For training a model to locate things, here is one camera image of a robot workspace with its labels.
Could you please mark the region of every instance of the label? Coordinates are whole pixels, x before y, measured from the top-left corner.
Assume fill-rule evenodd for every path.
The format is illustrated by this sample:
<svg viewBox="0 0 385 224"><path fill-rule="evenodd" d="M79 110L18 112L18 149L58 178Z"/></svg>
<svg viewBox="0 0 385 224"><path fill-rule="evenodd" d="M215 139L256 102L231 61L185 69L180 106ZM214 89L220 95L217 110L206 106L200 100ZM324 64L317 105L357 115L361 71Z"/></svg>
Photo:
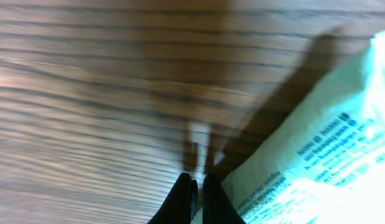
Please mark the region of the label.
<svg viewBox="0 0 385 224"><path fill-rule="evenodd" d="M298 166L272 172L236 207L246 223L307 223L321 212L318 206L337 204L341 189L353 190L370 169L385 164L385 124L340 113L295 156Z"/></svg>

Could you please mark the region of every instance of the plastic bag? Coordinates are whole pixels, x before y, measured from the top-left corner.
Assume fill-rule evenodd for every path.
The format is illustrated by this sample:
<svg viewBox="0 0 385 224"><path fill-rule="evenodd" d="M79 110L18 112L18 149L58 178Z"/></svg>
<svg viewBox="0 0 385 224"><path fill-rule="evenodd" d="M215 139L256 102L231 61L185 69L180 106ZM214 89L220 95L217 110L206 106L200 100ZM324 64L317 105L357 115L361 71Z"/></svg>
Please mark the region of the plastic bag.
<svg viewBox="0 0 385 224"><path fill-rule="evenodd" d="M385 31L326 75L222 186L246 223L381 222Z"/></svg>

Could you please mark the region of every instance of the wooden floor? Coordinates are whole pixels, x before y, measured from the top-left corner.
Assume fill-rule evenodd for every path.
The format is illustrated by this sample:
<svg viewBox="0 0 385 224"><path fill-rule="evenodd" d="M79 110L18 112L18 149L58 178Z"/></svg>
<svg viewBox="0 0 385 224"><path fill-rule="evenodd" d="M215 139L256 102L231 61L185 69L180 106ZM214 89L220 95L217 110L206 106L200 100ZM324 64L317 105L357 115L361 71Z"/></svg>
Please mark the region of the wooden floor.
<svg viewBox="0 0 385 224"><path fill-rule="evenodd" d="M0 0L0 224L146 223L383 29L385 0Z"/></svg>

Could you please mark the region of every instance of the wood grain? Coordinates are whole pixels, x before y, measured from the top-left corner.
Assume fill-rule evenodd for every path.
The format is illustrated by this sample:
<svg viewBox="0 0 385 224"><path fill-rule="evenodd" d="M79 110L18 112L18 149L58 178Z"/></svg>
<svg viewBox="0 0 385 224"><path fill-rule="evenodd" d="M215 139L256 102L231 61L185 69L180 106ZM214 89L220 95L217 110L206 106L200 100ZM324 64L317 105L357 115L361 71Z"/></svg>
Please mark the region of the wood grain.
<svg viewBox="0 0 385 224"><path fill-rule="evenodd" d="M0 223L146 223L383 29L385 0L0 1Z"/></svg>

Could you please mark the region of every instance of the white plastic bag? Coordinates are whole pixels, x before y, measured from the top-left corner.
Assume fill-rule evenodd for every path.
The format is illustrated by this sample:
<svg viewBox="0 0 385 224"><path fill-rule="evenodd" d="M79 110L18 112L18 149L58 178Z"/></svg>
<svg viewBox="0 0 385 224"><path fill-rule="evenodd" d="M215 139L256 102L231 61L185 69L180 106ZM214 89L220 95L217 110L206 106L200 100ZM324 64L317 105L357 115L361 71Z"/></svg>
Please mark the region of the white plastic bag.
<svg viewBox="0 0 385 224"><path fill-rule="evenodd" d="M385 31L320 81L222 185L246 223L382 223Z"/></svg>

